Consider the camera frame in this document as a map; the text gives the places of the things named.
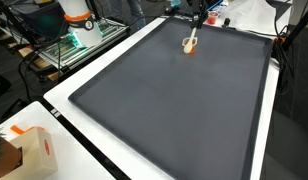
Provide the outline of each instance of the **black cable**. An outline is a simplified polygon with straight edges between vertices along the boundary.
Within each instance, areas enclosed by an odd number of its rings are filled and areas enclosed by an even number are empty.
[[[277,38],[273,42],[273,54],[272,56],[278,61],[279,63],[279,77],[278,77],[278,85],[277,85],[277,94],[278,95],[284,95],[288,91],[288,74],[287,71],[290,72],[292,78],[294,78],[294,68],[295,68],[295,62],[293,63],[293,66],[290,64],[288,57],[286,55],[286,51],[284,50],[282,44],[284,42],[283,35],[284,30],[288,30],[288,26],[284,26],[283,29],[278,32],[277,29],[277,14],[281,11],[282,7],[288,3],[290,0],[285,1],[281,4],[281,6],[278,8],[278,10],[275,13],[275,19],[274,19],[274,28],[277,35]]]
[[[28,86],[28,89],[30,89],[32,92],[34,92],[34,93],[36,93],[36,94],[43,95],[43,94],[41,94],[42,92],[38,92],[38,91],[36,91],[36,90],[34,90],[34,89],[32,88],[32,86],[28,83],[28,78],[27,78],[27,71],[28,71],[30,65],[36,60],[36,57],[37,57],[40,53],[41,53],[40,51],[37,51],[37,52],[35,53],[35,55],[33,55],[32,58],[28,61],[27,65],[26,65],[26,67],[25,67],[25,70],[24,70],[24,79],[25,79],[25,81],[26,81],[26,84],[27,84],[27,86]]]
[[[11,28],[11,26],[10,26],[10,23],[9,23],[9,20],[8,20],[8,19],[6,19],[6,26],[7,26],[8,29],[10,30],[10,33],[11,33],[11,36],[12,36],[13,40],[17,43],[17,41],[16,41],[16,39],[15,39],[15,36],[14,36],[14,34],[13,34],[13,31],[12,31],[12,28]]]
[[[27,99],[28,99],[29,102],[32,102],[32,99],[31,99],[31,96],[30,96],[28,84],[27,84],[27,82],[26,82],[26,80],[25,80],[25,78],[24,78],[24,76],[23,76],[23,74],[22,74],[21,68],[22,68],[22,64],[25,62],[25,60],[26,60],[27,58],[29,58],[30,56],[32,56],[34,53],[35,53],[35,51],[32,51],[32,52],[30,52],[29,54],[27,54],[27,55],[21,60],[20,64],[18,65],[18,73],[20,74],[20,76],[21,76],[21,78],[22,78],[22,81],[23,81],[23,83],[24,83],[24,85],[25,85],[26,96],[27,96]]]
[[[124,26],[124,25],[110,24],[110,23],[107,21],[107,19],[105,18],[104,9],[103,9],[102,3],[99,2],[99,1],[96,1],[96,3],[98,3],[98,4],[101,6],[101,15],[102,15],[102,19],[104,19],[104,21],[106,22],[106,24],[107,24],[108,26],[112,25],[112,26],[118,26],[118,27],[128,27],[128,26]]]
[[[283,7],[285,4],[287,4],[289,1],[291,1],[291,0],[287,0],[287,1],[285,1],[283,4],[281,4],[281,6],[280,6],[280,7],[278,8],[278,10],[275,12],[275,17],[274,17],[274,28],[275,28],[275,32],[276,32],[276,35],[277,35],[278,38],[280,38],[281,36],[280,36],[280,34],[278,33],[278,30],[277,30],[277,20],[278,20],[278,18],[277,18],[277,12],[280,12],[281,9],[282,9],[282,7]]]
[[[254,33],[254,34],[262,35],[262,36],[272,36],[272,37],[276,37],[277,36],[275,34],[264,34],[264,33],[256,32],[256,31],[251,31],[251,30],[247,30],[247,31],[251,32],[251,33]]]
[[[65,31],[65,28],[66,28],[66,23],[65,23],[65,21],[62,21],[62,25],[61,25],[60,31],[59,31],[57,37],[55,38],[55,37],[51,37],[51,36],[47,36],[47,35],[44,35],[44,34],[42,34],[42,33],[39,33],[39,32],[37,32],[37,31],[35,31],[34,29],[32,29],[31,27],[29,27],[24,21],[20,20],[17,16],[15,16],[15,18],[18,19],[18,21],[21,22],[22,25],[25,26],[25,27],[26,27],[29,31],[31,31],[33,34],[38,34],[38,35],[40,35],[40,36],[42,36],[42,37],[44,37],[44,38],[46,38],[46,39],[51,39],[51,40],[49,40],[49,41],[44,41],[44,42],[42,42],[42,41],[37,41],[38,44],[50,44],[50,43],[55,43],[55,42],[59,41],[59,37],[60,37],[61,33],[64,32],[64,31]]]

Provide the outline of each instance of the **cable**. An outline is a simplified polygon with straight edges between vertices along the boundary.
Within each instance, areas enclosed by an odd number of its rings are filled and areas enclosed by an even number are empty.
[[[25,82],[26,82],[26,85],[27,85],[27,88],[29,90],[31,90],[32,92],[36,93],[36,94],[39,94],[39,95],[43,95],[42,92],[38,92],[36,90],[34,90],[32,88],[32,86],[30,86],[30,84],[28,83],[28,78],[27,78],[27,71],[29,70],[29,67],[30,65],[36,60],[36,57],[44,50],[46,49],[47,47],[44,47],[40,50],[38,50],[37,52],[35,52],[35,54],[31,57],[31,59],[29,60],[29,62],[27,63],[26,67],[25,67],[25,70],[24,70],[24,79],[25,79]]]
[[[288,91],[288,71],[290,72],[292,78],[294,78],[294,68],[295,68],[295,62],[293,60],[293,66],[289,62],[286,52],[283,49],[283,35],[284,35],[284,30],[288,30],[288,26],[284,26],[283,29],[278,32],[277,29],[277,14],[280,12],[282,7],[288,3],[290,0],[285,1],[284,3],[281,4],[281,6],[278,8],[278,10],[275,13],[275,19],[274,19],[274,28],[276,32],[277,38],[273,41],[273,53],[272,56],[278,61],[279,67],[280,67],[280,72],[279,72],[279,77],[278,77],[278,84],[277,84],[277,94],[278,95],[284,95]]]
[[[46,39],[51,39],[50,41],[45,41],[45,42],[37,41],[38,44],[40,44],[40,43],[41,43],[41,44],[49,44],[49,43],[53,43],[53,42],[55,43],[55,42],[57,42],[57,41],[59,40],[60,35],[65,31],[65,28],[66,28],[66,23],[65,23],[65,21],[62,21],[62,25],[61,25],[60,31],[59,31],[57,37],[55,38],[55,37],[51,37],[51,36],[48,36],[48,35],[44,35],[44,34],[42,34],[42,33],[39,33],[39,32],[37,32],[37,31],[35,31],[34,29],[32,29],[31,27],[29,27],[24,21],[20,20],[17,16],[15,16],[15,18],[17,18],[18,21],[21,22],[22,25],[24,25],[24,26],[25,26],[29,31],[31,31],[33,34],[38,34],[38,35],[40,35],[40,36],[42,36],[42,37],[44,37],[44,38],[46,38]]]
[[[34,53],[35,53],[35,51],[32,51],[32,52],[30,52],[29,54],[27,54],[27,55],[22,59],[22,61],[20,62],[20,64],[18,65],[18,73],[20,74],[20,76],[21,76],[21,78],[22,78],[22,81],[23,81],[23,83],[24,83],[24,85],[25,85],[26,96],[27,96],[27,99],[28,99],[29,102],[32,102],[32,99],[31,99],[31,96],[30,96],[28,84],[27,84],[27,82],[26,82],[26,80],[25,80],[25,78],[24,78],[24,76],[23,76],[23,74],[22,74],[21,67],[22,67],[22,64],[25,62],[25,60],[26,60],[28,57],[32,56]]]
[[[11,26],[10,26],[10,23],[9,23],[9,20],[8,20],[8,19],[6,19],[6,26],[7,26],[8,29],[10,30],[10,33],[11,33],[11,36],[12,36],[13,40],[17,43],[17,41],[16,41],[16,39],[15,39],[15,36],[14,36],[14,34],[13,34],[13,31],[12,31],[12,28],[11,28]]]
[[[254,33],[254,34],[262,35],[262,36],[272,36],[272,37],[276,37],[277,36],[275,34],[264,34],[264,33],[256,32],[256,31],[251,31],[251,30],[247,30],[247,31],[251,32],[251,33]]]

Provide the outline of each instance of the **machine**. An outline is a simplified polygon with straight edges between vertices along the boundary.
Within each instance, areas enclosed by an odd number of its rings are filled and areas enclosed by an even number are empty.
[[[39,56],[52,65],[54,72],[60,68],[61,73],[67,73],[129,34],[125,24],[100,18],[97,13],[94,16],[85,0],[52,0],[46,5],[37,2],[41,1],[4,4],[0,0],[0,27],[18,43],[40,49]],[[31,69],[35,74],[43,73],[34,65]]]

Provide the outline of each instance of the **orange object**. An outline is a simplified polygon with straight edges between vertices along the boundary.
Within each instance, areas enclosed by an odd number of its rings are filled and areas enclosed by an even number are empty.
[[[193,54],[194,52],[195,52],[195,45],[192,46],[192,49],[191,49],[191,51],[189,52],[189,54]]]
[[[71,17],[71,16],[69,16],[67,14],[64,15],[64,17],[65,17],[65,19],[67,21],[81,21],[81,20],[87,19],[90,16],[91,16],[91,12],[90,11],[88,11],[86,14],[83,14],[81,16],[75,16],[75,17]]]
[[[207,24],[210,25],[215,24],[217,17],[218,17],[218,12],[216,11],[208,12]]]
[[[26,131],[23,131],[22,129],[20,129],[20,128],[17,127],[16,125],[13,125],[10,129],[11,129],[12,131],[14,131],[16,134],[22,135],[22,134],[24,134],[25,132],[27,132],[27,131],[29,131],[29,130],[31,130],[31,129],[33,129],[33,128],[39,128],[39,129],[42,129],[43,131],[45,131],[44,128],[39,127],[39,126],[33,126],[33,127],[29,128],[29,129],[27,129]]]
[[[280,37],[280,39],[278,39],[278,37],[276,37],[274,40],[273,40],[273,43],[280,40],[281,43],[284,43],[285,42],[285,38],[282,38]]]

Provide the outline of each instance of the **desk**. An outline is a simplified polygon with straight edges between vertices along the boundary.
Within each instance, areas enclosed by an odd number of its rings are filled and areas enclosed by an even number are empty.
[[[58,171],[46,180],[114,180],[114,177],[39,103],[34,102],[0,125],[6,139],[17,134],[9,128],[41,126],[51,134]]]
[[[81,85],[96,75],[99,71],[109,65],[123,52],[132,47],[136,42],[151,32],[155,27],[162,23],[164,19],[158,18],[152,23],[141,29],[121,44],[117,45],[103,56],[68,78],[66,81],[49,91],[44,98],[52,104],[65,118],[79,129],[94,145],[99,148],[111,161],[113,161],[131,179],[172,179],[165,172],[139,155],[132,148],[127,146],[120,139],[104,127],[96,123],[89,116],[85,115],[78,108],[68,101],[68,97]],[[276,83],[278,79],[278,68],[274,61],[270,63],[263,105],[259,121],[259,129],[256,140],[254,160],[252,166],[251,179],[259,179],[263,156],[265,151],[267,133],[272,113]]]
[[[286,0],[274,1],[283,3]],[[291,7],[277,20],[277,29],[279,32],[285,25],[288,25]],[[240,31],[255,31],[263,34],[276,35],[274,28],[275,12],[276,9],[265,0],[235,0],[229,3],[228,7],[221,9],[220,17],[214,26],[221,27],[225,18],[230,18],[230,27],[237,28]]]

